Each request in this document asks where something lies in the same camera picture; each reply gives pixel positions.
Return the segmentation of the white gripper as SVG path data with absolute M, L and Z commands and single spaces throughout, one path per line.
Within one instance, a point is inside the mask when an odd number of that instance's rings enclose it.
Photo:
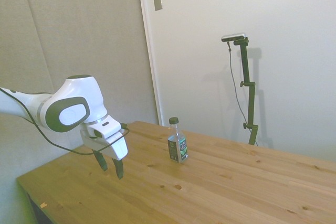
M 101 153 L 95 152 L 94 156 L 103 171 L 108 169 L 108 165 L 103 154 L 112 157 L 116 175 L 119 179 L 122 179 L 124 176 L 122 159 L 128 154 L 128 148 L 123 133 L 126 133 L 126 131 L 120 130 L 109 138 L 103 139 L 98 137 L 90 138 L 86 131 L 80 130 L 82 141 L 88 148 L 98 151 L 108 145 L 107 148 L 100 151 Z

